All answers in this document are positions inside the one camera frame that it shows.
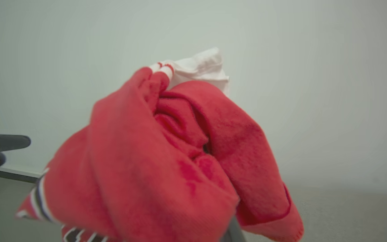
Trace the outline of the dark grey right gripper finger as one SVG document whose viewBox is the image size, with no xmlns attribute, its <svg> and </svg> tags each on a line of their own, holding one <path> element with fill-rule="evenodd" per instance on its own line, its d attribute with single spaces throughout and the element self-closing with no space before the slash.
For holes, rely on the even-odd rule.
<svg viewBox="0 0 387 242">
<path fill-rule="evenodd" d="M 221 242 L 246 242 L 241 226 L 235 216 L 231 219 L 228 229 L 221 238 Z"/>
</svg>

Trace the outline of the red sweater with striped trim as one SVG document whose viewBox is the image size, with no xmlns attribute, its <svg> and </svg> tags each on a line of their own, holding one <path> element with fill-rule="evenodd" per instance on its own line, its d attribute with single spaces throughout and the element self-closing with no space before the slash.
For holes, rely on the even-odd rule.
<svg viewBox="0 0 387 242">
<path fill-rule="evenodd" d="M 217 87 L 161 63 L 97 101 L 47 164 L 18 218 L 62 226 L 63 242 L 219 242 L 236 219 L 299 242 L 301 216 L 262 128 Z"/>
</svg>

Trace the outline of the white cloth garment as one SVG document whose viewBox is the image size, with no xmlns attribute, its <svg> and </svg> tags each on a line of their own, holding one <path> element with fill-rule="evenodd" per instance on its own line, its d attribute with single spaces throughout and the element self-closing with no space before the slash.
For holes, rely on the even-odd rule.
<svg viewBox="0 0 387 242">
<path fill-rule="evenodd" d="M 180 60 L 166 60 L 174 69 L 174 74 L 167 89 L 187 81 L 204 81 L 229 96 L 230 78 L 223 69 L 223 58 L 219 48 L 210 48 L 192 57 Z"/>
</svg>

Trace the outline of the grey metal floor rail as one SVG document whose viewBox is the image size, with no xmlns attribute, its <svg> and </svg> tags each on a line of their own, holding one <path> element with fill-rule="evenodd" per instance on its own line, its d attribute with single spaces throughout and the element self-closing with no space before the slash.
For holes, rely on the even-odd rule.
<svg viewBox="0 0 387 242">
<path fill-rule="evenodd" d="M 42 175 L 23 175 L 12 172 L 0 171 L 0 178 L 35 184 Z"/>
</svg>

